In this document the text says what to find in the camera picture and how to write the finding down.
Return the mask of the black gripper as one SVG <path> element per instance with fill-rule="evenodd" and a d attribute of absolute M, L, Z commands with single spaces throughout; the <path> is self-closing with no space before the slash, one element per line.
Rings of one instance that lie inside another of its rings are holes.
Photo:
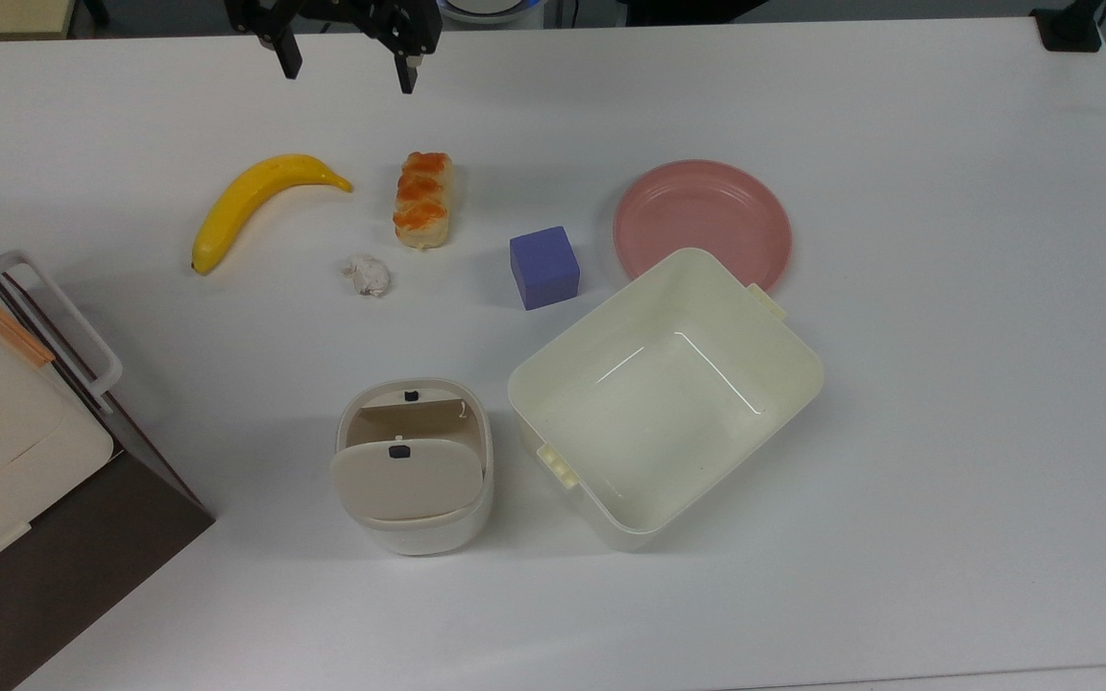
<path fill-rule="evenodd" d="M 404 95 L 416 90 L 424 54 L 434 53 L 444 30 L 435 1 L 227 1 L 229 25 L 255 35 L 276 53 L 285 78 L 298 78 L 302 55 L 293 23 L 296 18 L 355 27 L 392 51 Z"/>

